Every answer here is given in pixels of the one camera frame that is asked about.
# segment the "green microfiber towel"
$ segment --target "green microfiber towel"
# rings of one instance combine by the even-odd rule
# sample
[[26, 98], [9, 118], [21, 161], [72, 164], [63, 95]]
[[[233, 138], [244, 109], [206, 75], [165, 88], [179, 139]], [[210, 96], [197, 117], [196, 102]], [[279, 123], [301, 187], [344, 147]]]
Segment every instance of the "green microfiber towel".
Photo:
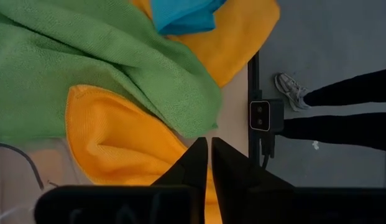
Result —
[[221, 106], [195, 55], [127, 1], [0, 0], [0, 141], [64, 136], [77, 84], [125, 96], [186, 138], [215, 128]]

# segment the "shoe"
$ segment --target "shoe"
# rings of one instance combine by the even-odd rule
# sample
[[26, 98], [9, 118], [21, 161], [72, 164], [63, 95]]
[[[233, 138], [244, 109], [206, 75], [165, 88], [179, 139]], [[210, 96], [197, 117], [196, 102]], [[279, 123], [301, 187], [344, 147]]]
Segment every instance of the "shoe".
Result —
[[275, 87], [288, 97], [293, 111], [308, 110], [311, 106], [303, 101], [308, 90], [300, 86], [291, 76], [286, 73], [278, 73], [274, 77]]

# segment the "blue microfiber towel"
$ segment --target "blue microfiber towel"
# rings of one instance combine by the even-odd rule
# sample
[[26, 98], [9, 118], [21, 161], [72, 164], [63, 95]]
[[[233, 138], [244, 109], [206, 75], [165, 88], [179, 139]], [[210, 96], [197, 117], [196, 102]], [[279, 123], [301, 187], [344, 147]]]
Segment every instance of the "blue microfiber towel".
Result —
[[206, 32], [215, 28], [213, 12], [226, 0], [150, 0], [155, 28], [163, 35]]

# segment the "yellow microfiber towel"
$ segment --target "yellow microfiber towel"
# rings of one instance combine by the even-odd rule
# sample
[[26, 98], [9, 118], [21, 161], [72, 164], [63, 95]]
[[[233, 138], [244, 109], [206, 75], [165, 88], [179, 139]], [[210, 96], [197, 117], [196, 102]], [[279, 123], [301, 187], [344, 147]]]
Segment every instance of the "yellow microfiber towel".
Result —
[[[99, 87], [72, 86], [65, 119], [71, 153], [95, 184], [150, 185], [187, 150], [157, 118]], [[209, 169], [205, 219], [221, 223]]]
[[[152, 19], [150, 0], [132, 2]], [[280, 9], [275, 0], [227, 0], [214, 15], [214, 30], [168, 38], [187, 45], [223, 87], [263, 45]]]

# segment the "black pants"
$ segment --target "black pants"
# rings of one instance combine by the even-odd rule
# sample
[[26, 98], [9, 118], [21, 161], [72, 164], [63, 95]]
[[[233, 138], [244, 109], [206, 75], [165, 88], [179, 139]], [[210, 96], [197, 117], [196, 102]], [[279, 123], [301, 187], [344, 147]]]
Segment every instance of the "black pants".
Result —
[[[386, 70], [322, 87], [308, 93], [304, 101], [310, 106], [386, 102]], [[280, 134], [291, 139], [352, 144], [386, 151], [386, 113], [286, 119]]]

